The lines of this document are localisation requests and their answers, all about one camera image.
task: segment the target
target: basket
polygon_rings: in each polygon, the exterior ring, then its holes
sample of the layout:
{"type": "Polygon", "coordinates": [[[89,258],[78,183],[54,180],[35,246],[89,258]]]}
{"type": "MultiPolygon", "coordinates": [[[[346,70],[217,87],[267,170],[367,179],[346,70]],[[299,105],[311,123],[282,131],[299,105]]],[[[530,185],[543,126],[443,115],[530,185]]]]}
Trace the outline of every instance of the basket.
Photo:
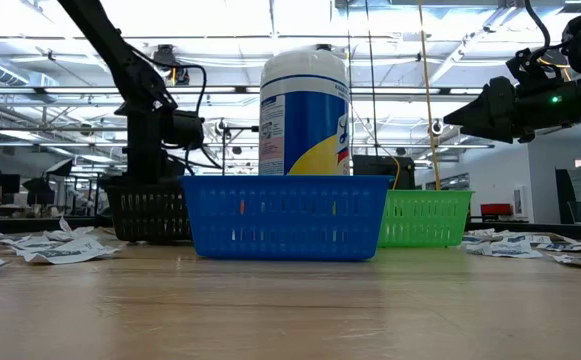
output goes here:
{"type": "Polygon", "coordinates": [[[191,239],[181,187],[174,184],[106,189],[119,240],[168,243],[191,239]]]}
{"type": "Polygon", "coordinates": [[[197,254],[365,260],[376,253],[385,176],[181,178],[197,254]]]}
{"type": "Polygon", "coordinates": [[[388,191],[379,247],[459,245],[471,196],[471,191],[388,191]]]}

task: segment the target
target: fluorescent light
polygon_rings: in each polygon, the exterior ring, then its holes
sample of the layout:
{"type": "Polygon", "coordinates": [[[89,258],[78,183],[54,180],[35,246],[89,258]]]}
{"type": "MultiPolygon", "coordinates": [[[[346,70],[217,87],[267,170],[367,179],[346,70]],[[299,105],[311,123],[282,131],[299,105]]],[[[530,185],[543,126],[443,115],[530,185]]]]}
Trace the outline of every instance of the fluorescent light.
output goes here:
{"type": "MultiPolygon", "coordinates": [[[[430,89],[430,94],[438,94],[440,89],[430,89]]],[[[375,87],[375,94],[392,94],[392,95],[417,95],[425,94],[425,88],[402,88],[402,87],[375,87]]],[[[352,94],[372,94],[371,87],[352,88],[352,94]]]]}
{"type": "Polygon", "coordinates": [[[93,143],[96,147],[126,147],[128,143],[93,143]]]}
{"type": "Polygon", "coordinates": [[[450,95],[479,95],[482,89],[451,89],[450,95]]]}
{"type": "Polygon", "coordinates": [[[104,163],[111,163],[115,162],[114,160],[110,159],[109,157],[100,156],[100,155],[79,155],[82,158],[94,162],[104,162],[104,163]]]}
{"type": "Polygon", "coordinates": [[[48,147],[88,147],[90,144],[88,143],[41,143],[39,146],[48,146],[48,147]]]}
{"type": "Polygon", "coordinates": [[[115,87],[48,87],[45,88],[47,94],[118,94],[115,87]]]}
{"type": "Polygon", "coordinates": [[[49,149],[52,150],[52,151],[54,151],[54,152],[56,152],[57,154],[67,155],[67,156],[74,156],[74,154],[71,153],[70,151],[66,151],[66,150],[63,150],[63,149],[56,148],[56,147],[50,147],[49,149]]]}
{"type": "Polygon", "coordinates": [[[32,143],[0,143],[0,147],[28,147],[34,146],[32,143]]]}
{"type": "Polygon", "coordinates": [[[487,144],[487,145],[439,145],[439,148],[448,148],[448,149],[491,149],[494,147],[494,144],[487,144]]]}
{"type": "Polygon", "coordinates": [[[19,94],[36,94],[34,88],[29,87],[0,87],[0,94],[19,95],[19,94]]]}
{"type": "Polygon", "coordinates": [[[38,136],[32,135],[29,132],[23,130],[1,130],[0,134],[21,140],[39,140],[38,136]]]}
{"type": "MultiPolygon", "coordinates": [[[[168,92],[171,94],[199,94],[201,92],[201,87],[196,86],[186,86],[186,87],[170,87],[168,92]]],[[[216,94],[216,93],[236,93],[237,89],[234,87],[221,87],[221,86],[210,86],[206,87],[206,94],[216,94]]]]}

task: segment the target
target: wooden table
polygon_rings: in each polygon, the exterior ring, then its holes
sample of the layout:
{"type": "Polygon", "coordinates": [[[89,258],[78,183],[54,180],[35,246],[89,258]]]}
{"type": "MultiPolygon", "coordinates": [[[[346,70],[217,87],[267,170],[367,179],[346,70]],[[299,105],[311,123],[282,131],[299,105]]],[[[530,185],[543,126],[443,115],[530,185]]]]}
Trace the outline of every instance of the wooden table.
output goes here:
{"type": "Polygon", "coordinates": [[[456,249],[367,263],[114,260],[0,269],[0,359],[581,359],[581,269],[456,249]]]}

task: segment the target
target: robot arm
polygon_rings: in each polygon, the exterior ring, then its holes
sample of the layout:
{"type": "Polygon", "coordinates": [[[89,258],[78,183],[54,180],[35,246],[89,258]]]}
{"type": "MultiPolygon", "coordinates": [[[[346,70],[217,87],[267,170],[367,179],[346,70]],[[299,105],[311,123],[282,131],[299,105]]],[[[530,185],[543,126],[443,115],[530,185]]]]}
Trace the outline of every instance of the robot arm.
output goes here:
{"type": "Polygon", "coordinates": [[[515,138],[532,141],[538,129],[581,123],[581,79],[564,81],[559,68],[538,61],[547,50],[556,48],[581,74],[581,16],[568,23],[561,44],[534,52],[525,49],[507,62],[518,85],[505,77],[491,79],[475,101],[447,115],[444,122],[462,125],[464,134],[509,143],[515,138]]]}
{"type": "Polygon", "coordinates": [[[126,44],[99,0],[58,2],[108,65],[125,101],[115,113],[128,118],[127,182],[156,184],[166,162],[162,142],[189,150],[201,147],[203,119],[196,111],[177,110],[162,77],[126,44]]]}

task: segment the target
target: wire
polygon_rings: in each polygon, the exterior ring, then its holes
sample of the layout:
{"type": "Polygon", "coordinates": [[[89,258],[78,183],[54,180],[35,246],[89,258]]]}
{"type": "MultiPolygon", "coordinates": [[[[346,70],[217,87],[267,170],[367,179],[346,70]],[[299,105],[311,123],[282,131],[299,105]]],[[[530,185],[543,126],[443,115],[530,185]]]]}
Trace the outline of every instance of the wire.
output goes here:
{"type": "Polygon", "coordinates": [[[439,162],[437,161],[437,149],[432,134],[432,103],[430,101],[430,78],[428,77],[428,53],[426,51],[426,33],[423,27],[423,0],[419,0],[419,21],[421,22],[421,49],[423,50],[423,78],[426,83],[426,102],[428,103],[428,136],[430,137],[430,151],[432,152],[432,165],[437,191],[441,190],[441,177],[439,175],[439,162]]]}
{"type": "Polygon", "coordinates": [[[223,166],[219,165],[219,163],[217,163],[216,161],[214,161],[214,159],[212,158],[212,156],[210,156],[210,154],[208,154],[208,149],[206,149],[205,146],[201,145],[201,152],[203,152],[203,155],[206,156],[206,158],[208,158],[208,160],[212,163],[212,165],[215,166],[215,168],[217,169],[223,169],[223,166]]]}
{"type": "MultiPolygon", "coordinates": [[[[370,131],[370,129],[368,129],[366,127],[366,124],[363,123],[363,119],[359,116],[359,114],[357,113],[357,110],[354,108],[354,106],[351,106],[351,107],[352,107],[352,111],[357,115],[357,119],[359,119],[359,122],[361,123],[363,128],[366,129],[366,132],[368,133],[368,135],[370,135],[372,137],[372,139],[374,140],[374,143],[377,144],[376,145],[377,152],[379,151],[379,148],[381,148],[381,150],[385,151],[385,153],[388,154],[388,156],[390,156],[392,158],[392,160],[394,160],[395,164],[397,164],[397,175],[395,176],[394,182],[392,183],[392,190],[396,190],[397,183],[399,182],[399,176],[401,175],[401,163],[399,163],[399,160],[397,160],[397,158],[395,158],[388,150],[386,150],[386,148],[379,145],[377,138],[375,138],[374,135],[372,135],[372,131],[370,131]]],[[[354,116],[352,116],[352,126],[354,128],[354,116]]]]}
{"type": "Polygon", "coordinates": [[[366,1],[366,21],[368,23],[368,46],[370,48],[370,78],[372,80],[372,114],[374,118],[374,150],[375,155],[379,156],[379,143],[377,142],[377,94],[374,88],[374,56],[372,53],[372,31],[370,30],[370,11],[368,10],[368,0],[366,1]]]}
{"type": "Polygon", "coordinates": [[[543,47],[544,48],[550,47],[550,32],[548,32],[548,28],[543,23],[543,21],[541,21],[539,15],[537,15],[537,13],[532,8],[532,3],[530,2],[530,0],[525,0],[525,3],[528,15],[530,15],[534,23],[537,24],[539,30],[541,30],[541,33],[543,33],[543,47]]]}
{"type": "Polygon", "coordinates": [[[199,99],[197,99],[197,107],[196,107],[196,112],[197,114],[199,114],[199,109],[201,108],[201,102],[203,101],[203,95],[205,95],[206,93],[206,85],[208,84],[208,73],[206,73],[206,69],[201,66],[201,65],[182,65],[182,64],[166,64],[166,63],[162,63],[159,61],[156,61],[152,58],[150,58],[149,56],[147,56],[146,54],[142,53],[141,51],[139,51],[139,49],[137,49],[136,47],[127,44],[130,49],[132,49],[132,51],[139,56],[140,58],[146,60],[149,63],[158,65],[158,66],[164,66],[164,67],[168,67],[168,68],[177,68],[177,69],[199,69],[201,70],[201,73],[203,74],[203,83],[201,85],[201,92],[199,93],[199,99]]]}

